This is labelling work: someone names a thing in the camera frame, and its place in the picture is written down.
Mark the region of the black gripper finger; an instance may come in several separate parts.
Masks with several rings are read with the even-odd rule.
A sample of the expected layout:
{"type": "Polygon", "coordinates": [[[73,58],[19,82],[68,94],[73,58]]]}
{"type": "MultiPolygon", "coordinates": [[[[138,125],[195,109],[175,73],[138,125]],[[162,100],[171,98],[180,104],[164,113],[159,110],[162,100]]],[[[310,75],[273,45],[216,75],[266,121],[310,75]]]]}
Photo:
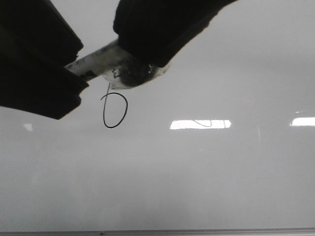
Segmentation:
{"type": "Polygon", "coordinates": [[[113,30],[118,45],[143,62],[166,66],[231,0],[121,0],[113,30]]]}

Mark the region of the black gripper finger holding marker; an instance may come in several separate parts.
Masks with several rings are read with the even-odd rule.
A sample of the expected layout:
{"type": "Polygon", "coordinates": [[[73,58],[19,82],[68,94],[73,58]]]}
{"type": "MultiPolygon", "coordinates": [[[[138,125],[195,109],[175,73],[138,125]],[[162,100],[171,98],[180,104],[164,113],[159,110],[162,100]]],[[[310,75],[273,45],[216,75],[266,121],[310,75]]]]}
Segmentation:
{"type": "Polygon", "coordinates": [[[49,0],[0,3],[0,104],[61,119],[88,86],[66,69],[83,44],[49,0]]]}

